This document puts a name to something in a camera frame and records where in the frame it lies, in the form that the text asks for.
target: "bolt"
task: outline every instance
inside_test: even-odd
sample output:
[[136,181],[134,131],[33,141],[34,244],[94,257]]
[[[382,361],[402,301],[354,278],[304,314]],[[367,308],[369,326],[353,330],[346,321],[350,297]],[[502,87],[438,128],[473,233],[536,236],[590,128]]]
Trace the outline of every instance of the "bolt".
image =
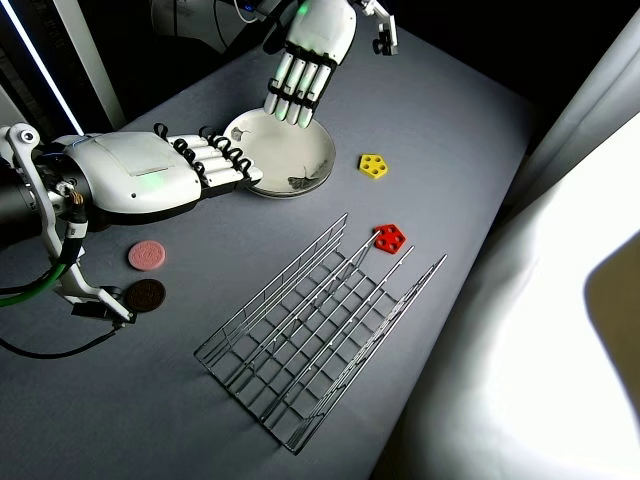
[[23,130],[22,132],[20,132],[20,138],[25,143],[33,143],[36,137],[29,130]]

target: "yellow pentagon block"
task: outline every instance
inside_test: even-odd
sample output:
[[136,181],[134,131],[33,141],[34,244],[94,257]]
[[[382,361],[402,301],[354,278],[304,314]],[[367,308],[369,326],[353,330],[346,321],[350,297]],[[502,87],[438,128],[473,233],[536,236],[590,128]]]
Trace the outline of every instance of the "yellow pentagon block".
[[380,155],[365,153],[360,157],[358,170],[371,178],[380,178],[389,173],[389,166]]

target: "white plate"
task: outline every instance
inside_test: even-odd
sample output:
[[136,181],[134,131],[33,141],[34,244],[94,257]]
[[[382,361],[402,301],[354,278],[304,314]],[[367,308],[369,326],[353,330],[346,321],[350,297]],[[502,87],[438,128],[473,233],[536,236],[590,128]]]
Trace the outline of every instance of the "white plate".
[[319,187],[336,158],[333,140],[318,122],[300,128],[261,108],[236,118],[224,136],[263,171],[263,179],[251,189],[269,197],[295,197]]

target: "metal dish rack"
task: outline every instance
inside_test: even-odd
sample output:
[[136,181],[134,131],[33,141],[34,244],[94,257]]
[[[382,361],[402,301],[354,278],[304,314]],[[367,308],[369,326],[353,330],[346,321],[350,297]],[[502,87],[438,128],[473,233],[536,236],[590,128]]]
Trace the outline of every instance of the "metal dish rack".
[[360,268],[379,232],[350,257],[340,217],[194,353],[278,441],[298,454],[446,259],[400,298]]

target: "white robotic hand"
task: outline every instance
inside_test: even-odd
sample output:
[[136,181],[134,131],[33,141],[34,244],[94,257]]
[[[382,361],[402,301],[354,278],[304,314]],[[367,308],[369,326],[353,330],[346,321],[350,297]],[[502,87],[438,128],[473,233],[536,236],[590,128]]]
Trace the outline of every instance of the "white robotic hand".
[[[374,51],[397,53],[395,20],[377,0],[359,0],[365,15],[379,19]],[[356,32],[356,13],[348,0],[307,0],[289,29],[285,53],[269,82],[264,104],[268,114],[307,128],[335,69],[342,63]]]

